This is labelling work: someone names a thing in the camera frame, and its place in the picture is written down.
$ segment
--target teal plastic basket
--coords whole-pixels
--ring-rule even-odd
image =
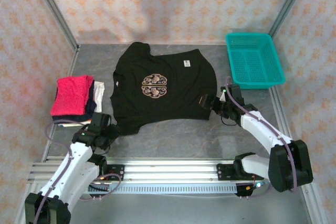
[[[228,34],[226,44],[233,82],[241,89],[269,89],[286,81],[268,34]]]

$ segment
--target stack of folded clothes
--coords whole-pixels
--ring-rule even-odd
[[[65,77],[57,81],[57,94],[50,114],[55,120],[90,123],[94,112],[101,112],[104,83],[92,76]],[[77,126],[62,123],[62,126]]]

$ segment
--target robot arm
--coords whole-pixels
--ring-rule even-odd
[[[67,154],[38,194],[27,196],[27,224],[70,223],[71,212],[80,196],[94,179],[107,172],[106,158],[94,154],[94,151],[97,147],[106,150],[119,136],[118,128],[108,125],[109,117],[94,113],[91,124],[85,125],[73,136],[71,156]]]
[[[199,104],[216,114],[234,120],[250,132],[266,149],[270,158],[255,153],[235,158],[237,174],[255,174],[270,180],[279,192],[312,182],[313,175],[307,145],[302,140],[294,141],[268,123],[260,112],[245,104],[238,85],[221,87],[222,96],[204,95]]]

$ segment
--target floor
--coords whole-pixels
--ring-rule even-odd
[[[300,196],[270,191],[267,196],[111,195],[78,202],[71,224],[309,224]]]
[[[105,83],[103,112],[113,115],[110,96],[112,74],[128,45],[82,45],[73,75],[93,75]],[[215,69],[219,87],[230,75],[226,46],[153,45],[152,55],[173,54],[198,48]],[[243,90],[266,120],[277,127],[268,90]],[[224,126],[214,112],[209,121],[170,120],[141,127],[137,135],[119,137],[107,154],[110,157],[149,158],[222,158],[255,152],[267,152],[251,134],[238,126]],[[70,144],[79,128],[57,128],[54,139]],[[49,156],[65,156],[66,150],[51,145]],[[78,202],[71,223],[310,223],[301,190],[267,195],[249,200],[236,196],[219,198],[162,195],[111,195],[104,201]]]
[[[112,74],[119,57],[128,45],[82,45],[73,69],[73,75],[93,75],[105,84],[103,113],[112,114],[110,96],[113,93]],[[230,75],[227,49],[224,45],[153,45],[152,55],[173,54],[198,48],[212,64],[217,77],[218,94],[225,77]],[[268,90],[243,90],[246,103],[253,104],[264,118],[277,126]],[[255,152],[267,157],[262,145],[239,126],[222,125],[220,117],[211,113],[209,121],[169,120],[147,124],[136,135],[123,136],[111,145],[111,157],[157,157],[157,158],[223,158],[232,159],[238,154]],[[78,127],[57,128],[54,139],[70,144]],[[49,156],[65,156],[66,150],[51,145]]]

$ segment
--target t-shirt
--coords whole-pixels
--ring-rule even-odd
[[[217,92],[215,71],[198,49],[153,56],[150,46],[140,42],[120,57],[113,81],[111,102],[121,135],[164,120],[208,120],[211,111],[198,103]]]

